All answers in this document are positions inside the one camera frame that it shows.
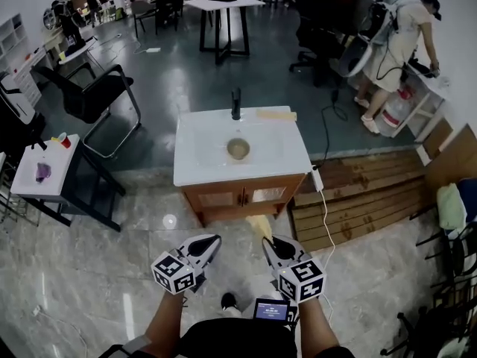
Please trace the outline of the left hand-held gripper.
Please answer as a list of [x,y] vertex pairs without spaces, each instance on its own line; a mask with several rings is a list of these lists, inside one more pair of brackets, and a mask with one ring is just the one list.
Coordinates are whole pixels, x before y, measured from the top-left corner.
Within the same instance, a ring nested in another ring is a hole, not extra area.
[[[196,293],[206,280],[206,266],[213,261],[220,247],[221,237],[217,234],[189,237],[178,250],[165,251],[153,261],[153,279],[172,295],[186,290]],[[196,267],[184,255],[197,255]]]

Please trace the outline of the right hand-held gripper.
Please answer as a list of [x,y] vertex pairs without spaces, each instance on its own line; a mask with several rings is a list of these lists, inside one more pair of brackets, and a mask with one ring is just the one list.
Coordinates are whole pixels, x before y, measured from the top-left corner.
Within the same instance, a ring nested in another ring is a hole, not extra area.
[[[268,265],[276,271],[278,291],[285,298],[301,304],[323,292],[327,278],[324,267],[297,240],[287,236],[263,237],[262,250]],[[293,264],[283,268],[283,263]]]

